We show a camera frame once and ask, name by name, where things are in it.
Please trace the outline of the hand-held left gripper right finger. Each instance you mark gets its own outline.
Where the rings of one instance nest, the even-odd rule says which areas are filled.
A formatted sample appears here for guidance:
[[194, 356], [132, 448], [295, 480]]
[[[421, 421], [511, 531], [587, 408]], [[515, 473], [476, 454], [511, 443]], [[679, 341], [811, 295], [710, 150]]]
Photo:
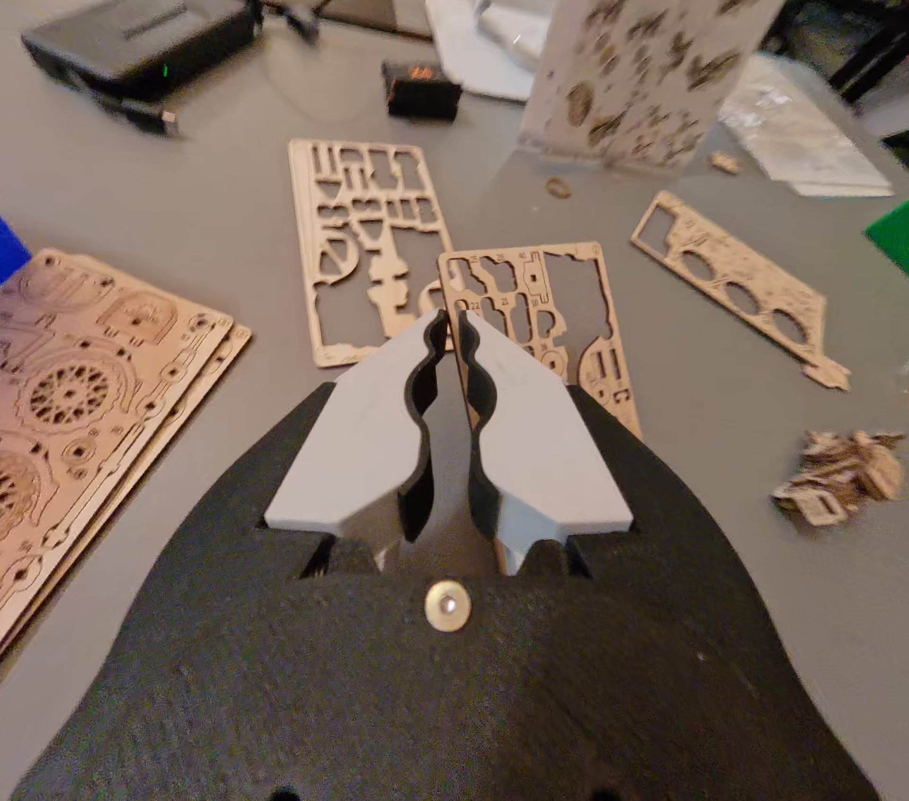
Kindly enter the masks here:
[[471, 432], [472, 522], [516, 575], [534, 544], [629, 531], [633, 513], [574, 402], [574, 389], [479, 314], [458, 310]]

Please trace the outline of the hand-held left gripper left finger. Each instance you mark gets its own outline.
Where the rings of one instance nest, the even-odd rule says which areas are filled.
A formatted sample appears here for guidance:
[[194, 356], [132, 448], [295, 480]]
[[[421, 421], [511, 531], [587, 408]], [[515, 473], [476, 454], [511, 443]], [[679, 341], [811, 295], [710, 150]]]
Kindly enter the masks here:
[[425, 414], [448, 328], [443, 309], [427, 313], [336, 379], [265, 511], [270, 529], [359, 541], [380, 570], [415, 541], [434, 505]]

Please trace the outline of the blue plastic bin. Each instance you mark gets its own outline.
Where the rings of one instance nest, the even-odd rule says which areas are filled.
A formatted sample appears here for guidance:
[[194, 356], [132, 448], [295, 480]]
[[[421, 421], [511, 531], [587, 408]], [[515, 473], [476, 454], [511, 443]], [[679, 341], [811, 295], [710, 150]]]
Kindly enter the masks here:
[[3, 285], [30, 262], [32, 254], [3, 217], [0, 219], [0, 235], [0, 281]]

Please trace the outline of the wooden gear parts sheet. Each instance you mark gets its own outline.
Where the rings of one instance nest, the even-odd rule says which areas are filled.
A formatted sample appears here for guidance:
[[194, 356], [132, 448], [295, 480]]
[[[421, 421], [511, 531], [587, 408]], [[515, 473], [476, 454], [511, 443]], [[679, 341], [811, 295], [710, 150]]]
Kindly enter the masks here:
[[[564, 260], [593, 273], [593, 336], [580, 339], [566, 316], [567, 287], [553, 282], [550, 263]], [[580, 386], [643, 440], [602, 247], [580, 241], [443, 252], [439, 284], [449, 317], [459, 383], [466, 386], [459, 314], [468, 312], [500, 332], [559, 376]]]

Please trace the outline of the grey desk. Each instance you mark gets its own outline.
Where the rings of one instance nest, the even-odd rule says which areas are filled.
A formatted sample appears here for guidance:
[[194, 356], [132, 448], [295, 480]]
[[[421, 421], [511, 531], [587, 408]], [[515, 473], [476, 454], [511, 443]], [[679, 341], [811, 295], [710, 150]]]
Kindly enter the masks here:
[[[183, 137], [121, 125], [50, 81], [22, 31], [98, 0], [2, 0], [2, 216], [33, 249], [91, 255], [218, 308], [255, 341], [46, 612], [2, 681], [2, 798], [91, 683], [131, 601], [195, 502], [327, 374], [312, 363], [287, 145], [415, 144], [457, 249], [596, 240], [605, 252], [645, 442], [709, 509], [749, 569], [801, 679], [886, 799], [907, 799], [907, 499], [806, 531], [768, 493], [806, 429], [907, 429], [907, 278], [865, 237], [891, 199], [812, 199], [746, 162], [667, 182], [551, 170], [515, 150], [516, 107], [465, 98], [454, 125], [393, 121], [384, 59], [428, 47], [327, 26], [306, 49], [278, 26], [177, 108]], [[852, 391], [631, 245], [668, 188], [828, 299], [825, 345]]]

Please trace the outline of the green plastic bin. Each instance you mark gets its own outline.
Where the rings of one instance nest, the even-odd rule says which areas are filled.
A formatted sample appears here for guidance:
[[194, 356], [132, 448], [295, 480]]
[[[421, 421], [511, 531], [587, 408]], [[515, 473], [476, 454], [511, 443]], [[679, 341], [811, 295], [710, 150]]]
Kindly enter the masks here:
[[864, 236], [908, 276], [908, 201], [876, 219]]

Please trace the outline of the instruction booklet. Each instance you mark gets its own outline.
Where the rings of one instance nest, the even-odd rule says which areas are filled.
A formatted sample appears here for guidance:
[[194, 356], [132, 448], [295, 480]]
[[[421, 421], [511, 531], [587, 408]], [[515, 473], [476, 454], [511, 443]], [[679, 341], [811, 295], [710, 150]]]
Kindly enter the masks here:
[[784, 1], [554, 0], [519, 146], [683, 169]]

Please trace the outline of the emptied wooden parts sheet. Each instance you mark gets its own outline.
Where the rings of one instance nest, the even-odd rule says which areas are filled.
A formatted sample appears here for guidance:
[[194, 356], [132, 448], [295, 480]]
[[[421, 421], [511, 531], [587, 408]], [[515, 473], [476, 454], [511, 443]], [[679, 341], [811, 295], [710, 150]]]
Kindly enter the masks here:
[[[312, 356], [354, 365], [437, 307], [437, 256], [453, 247], [421, 148], [297, 138], [288, 159]], [[358, 279], [353, 305], [367, 337], [329, 333], [327, 300]]]

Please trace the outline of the stack of wooden puzzle sheets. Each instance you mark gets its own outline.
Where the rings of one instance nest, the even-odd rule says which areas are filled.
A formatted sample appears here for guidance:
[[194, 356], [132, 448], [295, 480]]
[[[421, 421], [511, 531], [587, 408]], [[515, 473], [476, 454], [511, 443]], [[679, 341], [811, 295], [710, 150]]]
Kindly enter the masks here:
[[252, 337], [87, 256], [2, 284], [3, 657]]

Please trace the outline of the wooden model assembly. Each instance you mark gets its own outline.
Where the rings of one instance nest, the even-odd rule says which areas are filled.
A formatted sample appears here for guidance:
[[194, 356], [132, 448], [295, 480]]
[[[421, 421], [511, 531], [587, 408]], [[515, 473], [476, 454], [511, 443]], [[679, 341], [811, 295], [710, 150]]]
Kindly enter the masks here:
[[903, 431], [847, 434], [807, 430], [794, 473], [769, 495], [781, 511], [814, 527], [839, 525], [865, 503], [903, 497]]

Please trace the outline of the wooden sheet with round holes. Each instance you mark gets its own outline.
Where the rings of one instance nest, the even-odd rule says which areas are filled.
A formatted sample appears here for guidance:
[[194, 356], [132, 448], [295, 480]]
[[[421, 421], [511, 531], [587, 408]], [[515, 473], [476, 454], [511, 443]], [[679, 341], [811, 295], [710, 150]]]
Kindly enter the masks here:
[[851, 372], [824, 347], [826, 297], [669, 191], [658, 192], [630, 243], [801, 364], [828, 389], [850, 391]]

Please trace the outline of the black rectangular device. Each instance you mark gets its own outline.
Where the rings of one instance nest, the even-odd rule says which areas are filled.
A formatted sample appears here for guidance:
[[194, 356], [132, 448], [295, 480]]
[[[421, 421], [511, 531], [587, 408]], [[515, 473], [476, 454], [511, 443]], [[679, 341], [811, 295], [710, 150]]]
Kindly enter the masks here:
[[256, 31], [244, 0], [104, 0], [20, 39], [68, 87], [151, 103], [233, 57]]

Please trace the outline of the black usb plug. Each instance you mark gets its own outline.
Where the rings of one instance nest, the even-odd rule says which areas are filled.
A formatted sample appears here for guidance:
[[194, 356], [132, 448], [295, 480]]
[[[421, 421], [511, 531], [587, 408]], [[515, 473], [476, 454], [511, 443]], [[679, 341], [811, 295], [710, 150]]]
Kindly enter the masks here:
[[92, 98], [106, 113], [120, 118], [144, 134], [159, 137], [178, 135], [176, 114], [157, 104], [116, 98], [97, 92], [92, 94]]

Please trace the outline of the small black box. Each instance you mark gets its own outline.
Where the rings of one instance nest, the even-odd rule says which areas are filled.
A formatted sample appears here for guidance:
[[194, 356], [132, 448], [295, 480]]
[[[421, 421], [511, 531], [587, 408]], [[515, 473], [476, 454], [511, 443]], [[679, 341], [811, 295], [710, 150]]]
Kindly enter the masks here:
[[463, 86], [451, 80], [440, 64], [385, 60], [381, 73], [390, 116], [447, 123], [455, 120]]

